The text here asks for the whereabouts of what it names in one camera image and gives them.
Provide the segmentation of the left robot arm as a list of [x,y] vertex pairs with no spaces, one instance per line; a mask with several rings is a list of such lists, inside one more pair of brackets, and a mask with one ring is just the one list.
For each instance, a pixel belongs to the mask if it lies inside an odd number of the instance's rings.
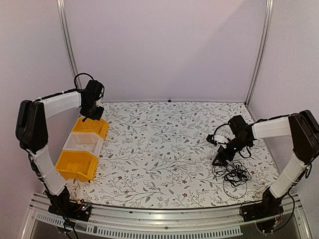
[[26,151],[30,165],[45,187],[51,204],[63,216],[74,212],[65,180],[56,171],[48,149],[47,120],[62,112],[79,109],[82,121],[100,120],[104,111],[98,101],[104,96],[105,87],[90,77],[85,88],[77,85],[36,100],[20,103],[15,136],[21,149]]

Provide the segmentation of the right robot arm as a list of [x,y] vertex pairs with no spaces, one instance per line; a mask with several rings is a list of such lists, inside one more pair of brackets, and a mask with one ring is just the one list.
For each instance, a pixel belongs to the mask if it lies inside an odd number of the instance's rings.
[[245,122],[241,115],[232,117],[227,126],[234,138],[220,143],[212,164],[227,166],[235,154],[262,139],[271,151],[275,164],[281,166],[279,177],[264,191],[262,201],[244,206],[241,213],[268,217],[283,211],[282,199],[304,175],[319,155],[319,123],[310,110]]

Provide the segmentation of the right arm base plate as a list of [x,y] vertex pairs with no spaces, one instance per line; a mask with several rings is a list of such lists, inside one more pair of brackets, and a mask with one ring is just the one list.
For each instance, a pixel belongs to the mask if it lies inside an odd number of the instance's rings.
[[244,222],[274,217],[276,215],[281,215],[283,212],[284,209],[281,204],[266,208],[263,206],[262,202],[254,201],[244,201],[240,205],[239,209],[239,214],[243,218]]

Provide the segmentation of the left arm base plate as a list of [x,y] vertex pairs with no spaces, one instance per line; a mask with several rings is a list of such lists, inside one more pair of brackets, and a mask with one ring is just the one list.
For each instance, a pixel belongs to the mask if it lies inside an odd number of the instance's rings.
[[52,214],[68,217],[79,221],[89,221],[92,203],[80,201],[69,201],[66,203],[51,202],[48,211]]

